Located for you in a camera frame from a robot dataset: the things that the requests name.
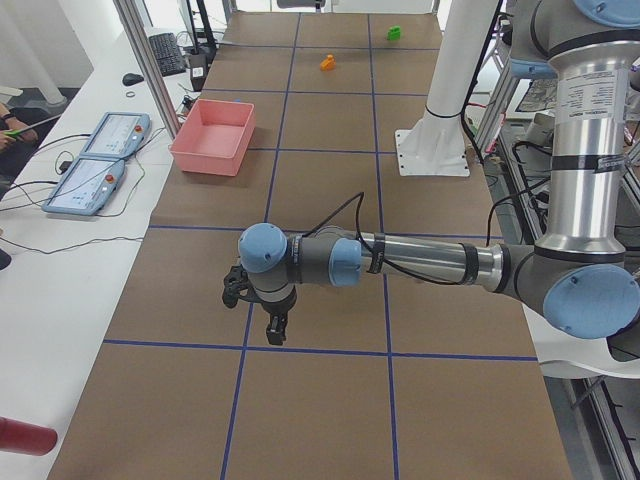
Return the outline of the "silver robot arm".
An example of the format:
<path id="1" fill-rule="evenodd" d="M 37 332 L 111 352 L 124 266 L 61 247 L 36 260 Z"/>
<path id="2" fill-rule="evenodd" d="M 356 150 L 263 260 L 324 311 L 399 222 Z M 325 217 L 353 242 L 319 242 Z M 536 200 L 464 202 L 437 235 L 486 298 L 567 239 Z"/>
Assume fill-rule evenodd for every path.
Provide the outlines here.
<path id="1" fill-rule="evenodd" d="M 478 247 L 345 231 L 328 221 L 296 235 L 259 223 L 239 239 L 238 263 L 224 280 L 226 306 L 261 305 L 270 316 L 267 339 L 280 345 L 298 285 L 344 287 L 365 273 L 399 273 L 436 285 L 480 285 L 577 338 L 606 338 L 636 320 L 639 286 L 614 229 L 639 5 L 518 1 L 512 16 L 511 73 L 558 80 L 544 235 L 531 245 Z"/>

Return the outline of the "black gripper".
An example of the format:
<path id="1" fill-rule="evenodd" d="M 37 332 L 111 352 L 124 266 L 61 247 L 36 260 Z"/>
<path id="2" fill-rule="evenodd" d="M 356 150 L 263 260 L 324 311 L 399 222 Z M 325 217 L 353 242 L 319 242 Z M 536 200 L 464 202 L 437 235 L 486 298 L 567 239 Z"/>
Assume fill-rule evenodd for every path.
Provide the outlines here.
<path id="1" fill-rule="evenodd" d="M 270 345 L 283 344 L 286 341 L 287 314 L 297 301 L 296 289 L 282 288 L 273 292 L 256 289 L 255 293 L 263 309 L 271 315 L 266 327 L 268 343 Z"/>

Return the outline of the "seated person hand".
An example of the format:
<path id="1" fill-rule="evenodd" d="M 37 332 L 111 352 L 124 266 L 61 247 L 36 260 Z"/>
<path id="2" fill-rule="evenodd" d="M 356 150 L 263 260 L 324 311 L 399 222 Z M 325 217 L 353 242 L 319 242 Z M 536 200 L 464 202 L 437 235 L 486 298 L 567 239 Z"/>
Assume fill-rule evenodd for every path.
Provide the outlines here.
<path id="1" fill-rule="evenodd" d="M 7 136 L 4 131 L 0 134 L 0 151 L 4 151 L 14 143 L 14 139 Z"/>

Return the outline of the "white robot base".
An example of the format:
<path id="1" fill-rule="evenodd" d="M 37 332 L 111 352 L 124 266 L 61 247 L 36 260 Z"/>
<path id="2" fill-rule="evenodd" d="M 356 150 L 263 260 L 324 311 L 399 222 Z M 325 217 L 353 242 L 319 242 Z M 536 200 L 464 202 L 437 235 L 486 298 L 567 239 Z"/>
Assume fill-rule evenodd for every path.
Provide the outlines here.
<path id="1" fill-rule="evenodd" d="M 542 316 L 522 305 L 542 374 L 560 379 L 609 376 L 639 378 L 639 360 L 615 360 L 605 339 L 585 340 L 552 327 Z"/>

